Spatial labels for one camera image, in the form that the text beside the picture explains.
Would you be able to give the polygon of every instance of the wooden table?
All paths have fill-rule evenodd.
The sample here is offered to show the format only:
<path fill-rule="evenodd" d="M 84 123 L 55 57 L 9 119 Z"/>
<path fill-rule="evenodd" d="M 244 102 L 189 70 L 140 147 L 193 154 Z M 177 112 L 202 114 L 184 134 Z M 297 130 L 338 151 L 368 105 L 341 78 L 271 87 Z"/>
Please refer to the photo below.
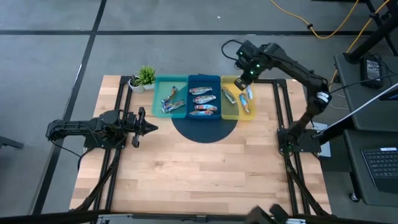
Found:
<path fill-rule="evenodd" d="M 120 76 L 104 76 L 94 116 L 114 109 L 119 79 Z M 299 119 L 306 106 L 303 88 L 295 80 L 287 80 L 287 86 L 293 117 Z M 128 144 L 122 151 L 111 210 L 244 215 L 255 205 L 268 210 L 273 203 L 279 203 L 291 213 L 285 165 L 277 151 L 278 121 L 272 85 L 255 83 L 254 88 L 255 120 L 238 121 L 229 136 L 211 144 L 188 140 L 174 128 L 171 119 L 155 118 L 151 113 L 153 90 L 133 94 L 130 111 L 138 112 L 143 106 L 146 120 L 159 130 L 141 137 L 139 148 Z M 285 111 L 284 121 L 287 126 Z M 319 161 L 311 154 L 300 155 L 309 191 L 330 212 Z M 70 208 L 79 206 L 93 190 L 103 156 L 104 149 L 94 149 L 83 158 Z M 101 208 L 107 193 L 106 186 Z M 297 186 L 296 196 L 303 213 Z"/>

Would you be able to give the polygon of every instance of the desk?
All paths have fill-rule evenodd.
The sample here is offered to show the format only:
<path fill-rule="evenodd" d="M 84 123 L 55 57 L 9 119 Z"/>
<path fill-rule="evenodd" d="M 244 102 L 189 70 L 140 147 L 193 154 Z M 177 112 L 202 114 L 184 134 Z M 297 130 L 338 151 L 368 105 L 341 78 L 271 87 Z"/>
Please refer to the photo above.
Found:
<path fill-rule="evenodd" d="M 397 134 L 346 130 L 344 131 L 344 138 L 353 165 L 354 176 L 351 176 L 351 178 L 354 179 L 353 184 L 356 185 L 354 188 L 358 188 L 358 196 L 368 205 L 398 207 L 398 194 L 380 192 L 374 187 L 361 153 L 362 149 L 396 147 L 398 145 Z"/>
<path fill-rule="evenodd" d="M 382 59 L 390 70 L 393 72 L 398 71 L 398 57 L 382 56 Z M 343 85 L 361 81 L 359 63 L 353 65 L 347 62 L 344 55 L 335 55 L 335 62 Z M 384 67 L 382 67 L 382 74 L 387 74 Z M 391 77 L 391 81 L 393 84 L 397 83 L 398 76 Z M 383 82 L 384 86 L 378 90 L 360 84 L 345 88 L 344 92 L 349 110 L 354 111 L 358 109 L 365 102 L 380 94 L 383 90 L 386 90 L 390 86 L 388 78 L 385 78 Z M 357 130 L 398 132 L 397 111 L 398 101 L 381 101 L 376 99 L 351 117 Z"/>
<path fill-rule="evenodd" d="M 120 76 L 104 76 L 94 116 L 113 110 Z M 294 119 L 305 111 L 303 88 L 287 82 Z M 279 203 L 291 213 L 283 157 L 277 152 L 277 113 L 272 85 L 255 83 L 257 115 L 239 121 L 226 138 L 199 144 L 184 138 L 171 119 L 155 118 L 153 91 L 132 95 L 130 111 L 143 106 L 146 120 L 159 130 L 140 138 L 140 147 L 122 151 L 113 195 L 113 212 L 245 215 L 255 205 L 268 210 Z M 132 134 L 127 137 L 131 142 Z M 94 149 L 81 162 L 70 208 L 79 206 L 98 181 L 104 150 Z M 330 211 L 319 161 L 301 154 L 305 182 L 324 210 Z M 108 190 L 104 188 L 101 208 Z M 299 209 L 302 211 L 296 187 Z"/>

